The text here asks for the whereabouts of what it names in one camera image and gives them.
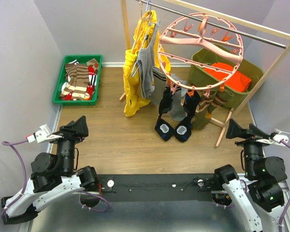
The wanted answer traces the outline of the pink round clip hanger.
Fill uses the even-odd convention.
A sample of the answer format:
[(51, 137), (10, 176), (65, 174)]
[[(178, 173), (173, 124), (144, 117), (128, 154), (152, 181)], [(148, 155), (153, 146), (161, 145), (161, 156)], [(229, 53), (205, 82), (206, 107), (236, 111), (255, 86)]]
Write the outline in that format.
[[(216, 16), (208, 15), (205, 13), (192, 13), (190, 14), (193, 17), (201, 19), (200, 23), (200, 30), (196, 33), (190, 33), (189, 31), (183, 29), (178, 30), (175, 28), (176, 25), (181, 23), (182, 21), (188, 19), (185, 17), (180, 17), (174, 22), (172, 22), (161, 34), (159, 38), (159, 45), (158, 45), (158, 61), (160, 63), (161, 71), (166, 75), (168, 82), (171, 87), (171, 91), (175, 92), (178, 87), (185, 88), (187, 90), (194, 90), (194, 91), (202, 91), (205, 97), (208, 97), (210, 94), (210, 90), (213, 88), (220, 88), (223, 89), (225, 83), (236, 73), (237, 69), (239, 68), (244, 55), (244, 45), (243, 40), (240, 35), (234, 34), (236, 37), (236, 42), (230, 43), (222, 40), (217, 40), (209, 36), (207, 31), (207, 26), (209, 26), (209, 19), (215, 19), (218, 22), (224, 23), (227, 28), (235, 29), (235, 26), (228, 20), (218, 18)], [(234, 66), (231, 70), (223, 69), (220, 67), (213, 67), (212, 65), (207, 65), (204, 63), (199, 63), (193, 61), (191, 58), (184, 58), (179, 55), (171, 54), (162, 51), (163, 45), (189, 45), (189, 46), (196, 46), (199, 49), (206, 49), (215, 53), (216, 55), (234, 63)], [(163, 64), (163, 57), (174, 59), (180, 61), (184, 64), (195, 65), (201, 68), (211, 69), (218, 73), (224, 73), (227, 76), (224, 77), (222, 80), (217, 82), (213, 85), (207, 85), (205, 87), (195, 87), (195, 86), (188, 86), (182, 84), (180, 81), (175, 80), (172, 78), (169, 71), (165, 69)]]

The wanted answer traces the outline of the black patterned sock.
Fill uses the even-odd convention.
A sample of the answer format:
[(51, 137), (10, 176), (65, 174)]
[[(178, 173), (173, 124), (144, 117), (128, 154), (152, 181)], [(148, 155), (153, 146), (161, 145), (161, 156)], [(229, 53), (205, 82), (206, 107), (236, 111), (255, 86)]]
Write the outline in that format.
[(186, 142), (191, 136), (191, 121), (195, 116), (196, 108), (201, 100), (201, 97), (197, 91), (188, 90), (183, 103), (183, 109), (186, 116), (180, 123), (176, 126), (174, 130), (175, 138), (180, 142)]
[(159, 115), (155, 124), (155, 132), (159, 135), (159, 137), (168, 141), (174, 135), (174, 128), (171, 124), (165, 120), (165, 115), (170, 112), (173, 105), (173, 94), (171, 92), (170, 87), (166, 87), (163, 94), (162, 99), (159, 104)]

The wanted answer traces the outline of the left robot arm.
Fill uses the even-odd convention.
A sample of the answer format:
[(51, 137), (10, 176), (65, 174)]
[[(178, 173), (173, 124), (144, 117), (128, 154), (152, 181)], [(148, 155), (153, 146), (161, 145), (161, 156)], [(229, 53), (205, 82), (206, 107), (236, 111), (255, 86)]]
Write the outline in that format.
[(31, 221), (38, 213), (61, 197), (81, 191), (95, 191), (100, 187), (94, 167), (77, 170), (74, 166), (75, 145), (88, 137), (85, 116), (52, 132), (42, 125), (26, 137), (28, 143), (56, 144), (55, 154), (42, 152), (31, 163), (32, 173), (23, 188), (14, 196), (3, 197), (2, 221), (5, 225)]

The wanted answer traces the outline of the olive striped sock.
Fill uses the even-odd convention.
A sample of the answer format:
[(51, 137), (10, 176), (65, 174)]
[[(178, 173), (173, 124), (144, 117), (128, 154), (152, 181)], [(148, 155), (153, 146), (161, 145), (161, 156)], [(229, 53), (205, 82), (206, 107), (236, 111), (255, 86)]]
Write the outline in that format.
[(194, 130), (202, 130), (210, 122), (212, 118), (212, 112), (216, 109), (213, 104), (215, 94), (210, 95), (208, 98), (202, 96), (199, 102), (198, 113), (195, 116), (195, 120), (192, 122), (192, 128)]
[(207, 107), (206, 107), (205, 118), (211, 119), (212, 112), (217, 107), (224, 106), (233, 96), (234, 94), (232, 94), (229, 91), (220, 92), (220, 91), (212, 90), (209, 96), (209, 103), (207, 104)]

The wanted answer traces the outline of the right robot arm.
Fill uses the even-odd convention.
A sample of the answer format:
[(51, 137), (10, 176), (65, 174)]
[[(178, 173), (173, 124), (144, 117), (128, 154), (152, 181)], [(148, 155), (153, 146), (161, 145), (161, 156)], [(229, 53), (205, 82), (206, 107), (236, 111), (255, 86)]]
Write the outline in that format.
[(240, 138), (235, 142), (242, 147), (245, 178), (249, 184), (242, 187), (239, 175), (231, 165), (215, 169), (213, 185), (224, 189), (230, 196), (238, 216), (247, 232), (281, 232), (281, 217), (285, 211), (284, 193), (279, 185), (287, 179), (284, 160), (277, 156), (265, 156), (263, 148), (269, 145), (286, 146), (290, 134), (276, 129), (267, 134), (250, 124), (242, 128), (230, 119), (227, 139)]

